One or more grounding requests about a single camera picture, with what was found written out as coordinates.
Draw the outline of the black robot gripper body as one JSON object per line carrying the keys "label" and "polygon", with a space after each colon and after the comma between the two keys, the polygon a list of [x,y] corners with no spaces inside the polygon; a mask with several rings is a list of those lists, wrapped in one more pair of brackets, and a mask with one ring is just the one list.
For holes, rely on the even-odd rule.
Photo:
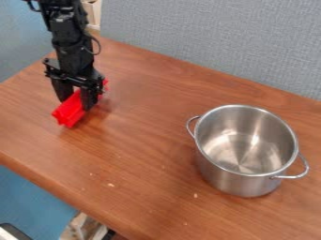
{"label": "black robot gripper body", "polygon": [[101,45],[87,30],[88,13],[80,0],[37,0],[37,6],[56,52],[56,59],[44,61],[47,76],[76,85],[97,83],[103,76],[93,68],[93,56]]}

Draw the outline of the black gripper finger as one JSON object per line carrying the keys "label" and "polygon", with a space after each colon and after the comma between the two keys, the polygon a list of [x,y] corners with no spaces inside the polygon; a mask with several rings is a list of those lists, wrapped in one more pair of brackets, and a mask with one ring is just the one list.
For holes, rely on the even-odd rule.
{"label": "black gripper finger", "polygon": [[64,102],[73,93],[72,85],[60,79],[52,79],[51,85],[59,100]]}
{"label": "black gripper finger", "polygon": [[80,88],[80,101],[83,110],[88,111],[97,102],[97,92],[93,88]]}

